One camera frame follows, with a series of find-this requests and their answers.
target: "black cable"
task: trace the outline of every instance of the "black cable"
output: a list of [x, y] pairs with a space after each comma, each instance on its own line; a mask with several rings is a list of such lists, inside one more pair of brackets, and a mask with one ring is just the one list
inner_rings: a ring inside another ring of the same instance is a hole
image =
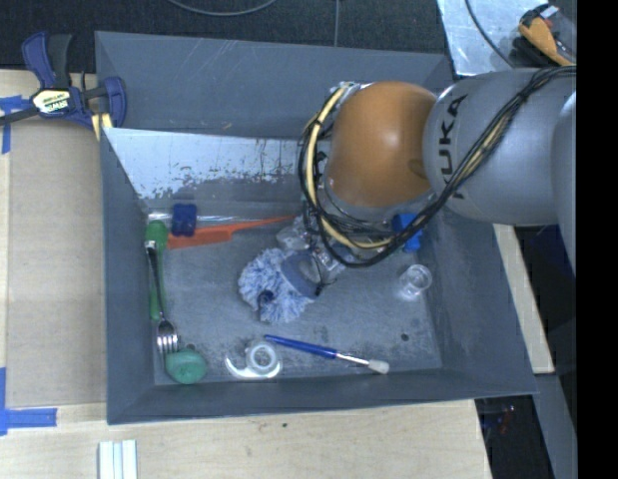
[[166, 1], [169, 3], [172, 3], [173, 5], [180, 7], [181, 9], [184, 9], [185, 11], [195, 12], [196, 14], [203, 14], [205, 16], [214, 16], [217, 18], [231, 18], [231, 17], [236, 17], [236, 16], [246, 16], [247, 14], [252, 14], [254, 12], [262, 11], [263, 9], [266, 9], [267, 7], [275, 4], [278, 0], [269, 0], [268, 2], [265, 2], [264, 4], [259, 5], [257, 7], [252, 7], [251, 9], [246, 9], [244, 11], [232, 11], [232, 12], [206, 11], [204, 9], [198, 9], [197, 7], [192, 7], [190, 5], [183, 4], [182, 2], [179, 2], [178, 0], [166, 0]]
[[470, 14], [470, 17], [472, 18], [473, 23], [475, 24], [475, 27], [477, 27], [477, 30], [479, 31], [479, 33], [481, 34], [481, 37], [484, 38], [484, 40], [488, 43], [488, 45], [493, 49], [493, 51], [499, 55], [506, 64], [508, 64], [511, 68], [514, 69], [514, 65], [512, 64], [512, 62], [510, 62], [508, 60], [508, 58], [501, 52], [501, 50], [497, 47], [497, 45], [495, 43], [493, 43], [492, 39], [490, 39], [490, 37], [488, 37], [488, 34], [486, 34], [486, 31], [482, 28], [482, 26], [479, 24], [479, 21], [477, 20], [477, 17], [475, 16], [475, 13], [472, 10], [472, 6], [470, 5], [470, 1], [469, 0], [464, 0], [464, 3], [466, 4], [466, 9], [468, 10], [468, 14]]
[[337, 46], [337, 36], [339, 35], [339, 0], [335, 0], [335, 37], [332, 44]]

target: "paintbrush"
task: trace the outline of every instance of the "paintbrush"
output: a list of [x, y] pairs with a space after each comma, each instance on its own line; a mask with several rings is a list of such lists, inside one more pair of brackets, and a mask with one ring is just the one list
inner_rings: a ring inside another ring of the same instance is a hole
[[278, 337], [276, 335], [265, 335], [265, 339], [269, 340], [270, 342], [281, 344], [282, 346], [288, 346], [294, 349], [299, 349], [301, 351], [306, 351], [308, 353], [323, 356], [324, 358], [340, 358], [341, 360], [347, 360], [349, 362], [353, 362], [359, 365], [364, 365], [370, 370], [373, 370], [380, 374], [388, 373], [388, 362], [384, 362], [383, 360], [364, 360], [363, 358], [357, 358], [355, 356], [340, 353], [339, 351], [331, 347], [320, 346], [318, 344], [309, 344], [308, 342], [301, 342], [300, 340], [286, 339], [284, 337]]

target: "blue tape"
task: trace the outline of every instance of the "blue tape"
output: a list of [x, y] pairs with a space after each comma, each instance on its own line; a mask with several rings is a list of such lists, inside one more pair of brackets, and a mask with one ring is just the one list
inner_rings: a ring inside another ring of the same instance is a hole
[[[22, 96], [0, 98], [0, 110], [2, 110], [5, 115], [18, 110], [27, 110], [32, 106], [31, 102]], [[2, 128], [2, 154], [6, 155], [9, 151], [11, 151], [11, 125], [6, 124]]]
[[5, 408], [5, 387], [7, 369], [0, 367], [0, 436], [7, 434], [10, 428], [19, 427], [55, 427], [58, 408], [33, 408], [9, 410]]

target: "green play dough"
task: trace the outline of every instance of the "green play dough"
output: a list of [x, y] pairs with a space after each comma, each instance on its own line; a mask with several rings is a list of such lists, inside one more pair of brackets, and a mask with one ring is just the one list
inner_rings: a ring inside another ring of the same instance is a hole
[[178, 383], [190, 385], [207, 374], [207, 361], [195, 350], [184, 348], [165, 358], [167, 373]]

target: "clear plastic cup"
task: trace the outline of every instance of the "clear plastic cup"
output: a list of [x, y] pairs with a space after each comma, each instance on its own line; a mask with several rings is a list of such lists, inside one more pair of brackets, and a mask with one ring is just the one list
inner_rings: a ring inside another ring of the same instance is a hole
[[413, 264], [399, 276], [398, 294], [404, 299], [416, 299], [432, 284], [430, 270], [422, 264]]

